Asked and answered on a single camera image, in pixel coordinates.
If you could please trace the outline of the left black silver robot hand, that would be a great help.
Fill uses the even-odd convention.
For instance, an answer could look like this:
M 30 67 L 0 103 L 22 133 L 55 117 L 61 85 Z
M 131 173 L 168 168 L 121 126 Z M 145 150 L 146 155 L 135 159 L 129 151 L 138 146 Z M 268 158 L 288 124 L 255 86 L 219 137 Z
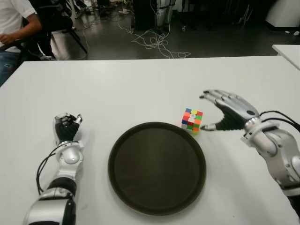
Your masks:
M 60 146 L 62 143 L 72 142 L 82 121 L 81 114 L 75 117 L 65 112 L 55 116 L 53 119 L 53 133 L 56 145 Z

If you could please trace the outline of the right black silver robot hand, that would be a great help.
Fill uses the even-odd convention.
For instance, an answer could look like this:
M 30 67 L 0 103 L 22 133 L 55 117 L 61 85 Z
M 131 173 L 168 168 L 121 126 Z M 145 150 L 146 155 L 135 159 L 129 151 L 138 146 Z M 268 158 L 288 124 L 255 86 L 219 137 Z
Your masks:
M 205 90 L 199 97 L 213 103 L 223 113 L 221 121 L 203 125 L 204 131 L 242 130 L 251 119 L 259 118 L 259 113 L 242 97 L 223 90 Z

